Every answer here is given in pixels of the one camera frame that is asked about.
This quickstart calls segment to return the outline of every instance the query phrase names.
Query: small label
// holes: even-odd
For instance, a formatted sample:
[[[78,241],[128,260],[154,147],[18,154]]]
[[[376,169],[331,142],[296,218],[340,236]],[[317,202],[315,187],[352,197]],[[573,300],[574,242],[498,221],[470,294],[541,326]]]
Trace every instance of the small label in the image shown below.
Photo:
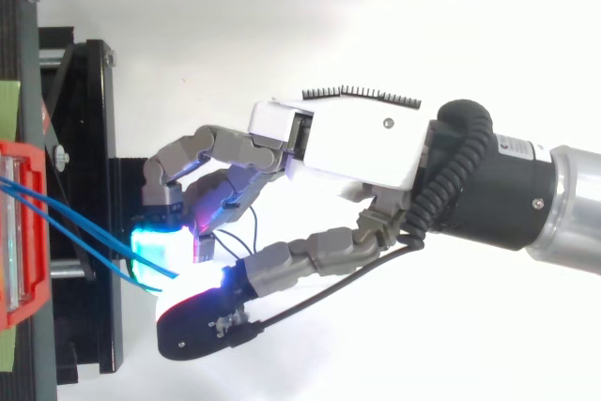
[[[532,143],[534,146],[534,158],[540,162],[553,163],[551,159],[551,152],[548,147],[539,145],[538,143]]]
[[[530,141],[518,140],[511,136],[497,135],[499,153],[524,160],[534,160],[534,150]]]

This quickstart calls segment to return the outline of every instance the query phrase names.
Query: metal rod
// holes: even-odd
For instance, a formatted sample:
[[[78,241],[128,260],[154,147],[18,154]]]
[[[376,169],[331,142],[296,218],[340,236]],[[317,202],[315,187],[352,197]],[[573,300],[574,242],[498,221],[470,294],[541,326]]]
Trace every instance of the metal rod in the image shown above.
[[[74,279],[85,276],[82,264],[75,259],[50,262],[50,275],[53,279]]]
[[[64,49],[41,50],[39,51],[39,66],[42,69],[57,69],[64,54]]]

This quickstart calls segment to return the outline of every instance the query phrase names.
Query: black wire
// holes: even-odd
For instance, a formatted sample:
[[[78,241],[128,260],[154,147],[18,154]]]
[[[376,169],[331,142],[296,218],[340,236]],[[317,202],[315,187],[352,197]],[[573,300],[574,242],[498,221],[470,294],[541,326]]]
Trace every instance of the black wire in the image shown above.
[[[242,246],[244,246],[244,248],[246,248],[246,251],[248,251],[249,255],[253,255],[253,251],[251,251],[251,248],[249,248],[248,245],[244,241],[242,241],[238,236],[236,236],[226,230],[222,230],[222,229],[216,230],[215,232],[223,232],[224,234],[229,235],[232,239],[237,240],[238,243],[240,243]]]
[[[364,276],[369,271],[376,269],[380,265],[383,265],[386,262],[390,262],[394,258],[400,257],[401,255],[411,253],[413,251],[418,251],[418,250],[415,248],[412,248],[410,246],[405,246],[403,248],[397,249],[396,251],[392,251],[391,253],[386,254],[383,257],[380,257],[378,260],[374,260],[373,262],[368,263],[363,268],[356,270],[351,275],[345,277],[343,280],[337,282],[334,285],[329,286],[328,288],[326,288],[323,291],[320,291],[319,293],[312,296],[311,298],[309,298],[303,302],[300,302],[297,305],[290,307],[287,310],[284,310],[283,312],[279,313],[278,315],[275,315],[269,319],[266,319],[265,321],[260,321],[260,326],[263,329],[268,328],[269,326],[273,326],[274,324],[279,323],[283,319],[293,316],[293,315],[297,314],[298,312],[306,309],[307,307],[311,307],[313,304],[328,298],[330,295],[334,294],[341,288],[344,288],[345,286],[351,284],[352,282],[355,282],[357,279]]]
[[[256,211],[254,211],[253,206],[249,206],[249,209],[253,213],[254,216],[254,237],[253,237],[253,251],[256,254],[256,238],[258,237],[259,232],[259,218],[256,216]]]
[[[215,238],[215,240],[216,240],[216,241],[217,241],[219,244],[221,244],[221,245],[223,246],[223,248],[224,248],[224,249],[225,249],[225,250],[226,250],[228,253],[230,253],[230,254],[231,254],[231,255],[232,255],[234,258],[236,258],[236,260],[240,260],[240,257],[238,257],[234,251],[232,251],[232,250],[231,250],[231,249],[229,249],[227,246],[225,246],[225,244],[224,244],[224,243],[223,243],[223,242],[222,242],[222,241],[219,239],[219,237],[217,237],[215,234],[212,234],[212,235],[213,235],[213,237]]]

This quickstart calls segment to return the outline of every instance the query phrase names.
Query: black base piece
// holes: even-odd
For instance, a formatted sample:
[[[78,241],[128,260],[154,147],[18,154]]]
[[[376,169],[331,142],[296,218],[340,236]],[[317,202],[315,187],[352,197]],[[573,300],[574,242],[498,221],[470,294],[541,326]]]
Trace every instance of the black base piece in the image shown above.
[[[235,312],[236,305],[223,288],[188,298],[157,321],[159,352],[172,361],[189,361],[224,349],[227,343],[217,337],[215,323]]]
[[[243,310],[244,302],[256,298],[242,260],[224,268],[220,288],[192,296],[162,314],[157,321],[159,352],[172,361],[189,361],[252,340],[263,331],[260,323],[232,325],[221,336],[216,323]]]
[[[453,157],[463,136],[457,127],[432,122],[424,183]],[[433,229],[504,249],[522,249],[540,235],[555,184],[552,163],[501,154],[494,136],[481,165],[467,179],[462,193],[438,217]]]

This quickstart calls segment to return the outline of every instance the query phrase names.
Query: black cylindrical motor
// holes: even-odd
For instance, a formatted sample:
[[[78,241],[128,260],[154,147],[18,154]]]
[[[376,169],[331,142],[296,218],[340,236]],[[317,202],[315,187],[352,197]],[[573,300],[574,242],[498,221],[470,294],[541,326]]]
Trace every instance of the black cylindrical motor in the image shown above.
[[[422,183],[417,184],[420,189],[454,156],[463,140],[464,132],[459,128],[431,122]],[[436,219],[433,230],[505,249],[521,249],[540,235],[555,187],[555,166],[548,153],[531,142],[494,135],[480,166]]]

